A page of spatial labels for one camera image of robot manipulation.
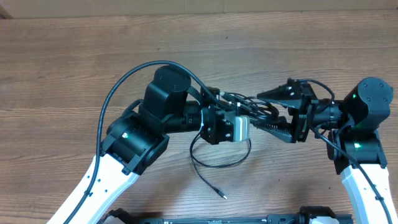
robotic arm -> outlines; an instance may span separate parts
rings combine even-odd
[[[160,63],[168,66],[155,72],[144,99],[132,103],[109,126],[87,173],[49,223],[96,223],[166,150],[167,133],[199,131],[210,144],[239,142],[249,139],[250,124],[287,143],[305,142],[309,130],[315,131],[316,138],[328,143],[328,157],[334,161],[336,173],[349,193],[357,223],[387,223],[386,209],[393,223],[398,223],[389,191],[387,161],[377,134],[379,124],[389,116],[393,97],[386,82],[366,78],[339,101],[322,83],[288,79],[285,85],[248,98],[204,86],[179,64],[149,62],[123,76],[112,89],[101,112],[99,128],[107,102],[117,87],[135,71]],[[200,91],[191,86],[191,78],[200,84]],[[331,99],[319,100],[309,82],[326,88]],[[196,100],[187,101],[188,94]],[[292,122],[279,116],[271,103],[287,108]],[[320,128],[329,131],[328,138],[318,132]],[[369,185],[361,169],[374,186]],[[304,223],[319,216],[313,213]]]

wooden surface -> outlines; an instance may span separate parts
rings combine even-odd
[[[76,187],[95,153],[100,108],[124,73],[150,60],[173,60],[209,86],[255,95],[288,77],[315,78],[337,99],[365,77],[398,86],[398,11],[271,12],[191,16],[92,17],[0,21],[0,222],[45,223]],[[116,92],[115,120],[142,98],[155,68]],[[319,97],[328,97],[315,87]],[[380,127],[398,208],[397,100]],[[170,218],[262,216],[324,205],[352,213],[325,144],[284,144],[252,129],[240,166],[194,172],[195,133],[171,134],[166,152],[111,206]],[[199,144],[214,164],[246,144]]]
[[[13,18],[397,9],[398,0],[0,0]]]

white arm tube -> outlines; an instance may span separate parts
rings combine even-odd
[[[361,166],[384,198],[392,222],[398,223],[397,213],[391,199],[387,168],[382,169],[379,164],[361,164]],[[340,176],[353,204],[357,224],[388,223],[380,201],[376,200],[376,195],[359,169],[348,166]]]
[[[73,209],[75,209],[90,183],[94,165],[95,156],[80,183],[50,219],[49,224],[64,223]],[[71,220],[71,224],[97,223],[119,195],[138,179],[139,175],[133,172],[129,175],[124,175],[122,169],[123,165],[110,155],[106,154],[101,157],[97,180],[91,190],[92,194],[86,198],[79,211]]]

wooden table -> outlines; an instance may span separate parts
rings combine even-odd
[[[173,60],[209,86],[255,95],[288,77],[315,78],[337,99],[365,77],[398,86],[398,11],[270,12],[194,16],[0,21],[0,222],[45,223],[86,172],[95,153],[104,98],[132,67]],[[142,98],[155,68],[128,79],[106,124]],[[328,97],[315,87],[319,97]],[[379,128],[398,208],[398,104]],[[284,144],[253,129],[240,166],[194,172],[196,133],[171,134],[165,153],[111,206],[169,218],[295,213],[301,205],[352,213],[323,142]],[[246,144],[199,144],[214,164],[239,159]]]

cable connector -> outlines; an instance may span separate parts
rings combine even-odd
[[[219,195],[220,197],[222,197],[222,198],[224,198],[224,199],[228,199],[228,197],[226,197],[225,194],[224,194],[222,191],[218,190],[217,188],[214,188],[213,190],[214,190],[216,193],[218,193],[218,195]]]

